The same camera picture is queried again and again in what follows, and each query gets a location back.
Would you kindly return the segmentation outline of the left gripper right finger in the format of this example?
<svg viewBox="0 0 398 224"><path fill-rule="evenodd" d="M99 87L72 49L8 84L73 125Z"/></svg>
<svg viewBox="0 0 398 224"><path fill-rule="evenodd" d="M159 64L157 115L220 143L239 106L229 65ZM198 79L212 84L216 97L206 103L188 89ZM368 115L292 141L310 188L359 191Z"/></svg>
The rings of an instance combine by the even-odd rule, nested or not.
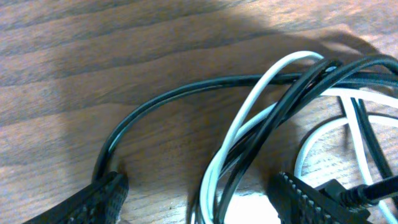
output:
<svg viewBox="0 0 398 224"><path fill-rule="evenodd" d="M288 172L273 175L267 196L282 224L368 223L367 209L350 209Z"/></svg>

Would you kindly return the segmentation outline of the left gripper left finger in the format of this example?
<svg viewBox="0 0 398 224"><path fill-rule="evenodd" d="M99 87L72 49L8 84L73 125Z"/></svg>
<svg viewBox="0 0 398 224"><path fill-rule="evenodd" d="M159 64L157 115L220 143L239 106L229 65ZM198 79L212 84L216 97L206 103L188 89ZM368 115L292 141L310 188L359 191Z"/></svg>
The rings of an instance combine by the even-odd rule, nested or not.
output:
<svg viewBox="0 0 398 224"><path fill-rule="evenodd" d="M128 191L127 176L110 172L50 210L26 222L29 224L117 224Z"/></svg>

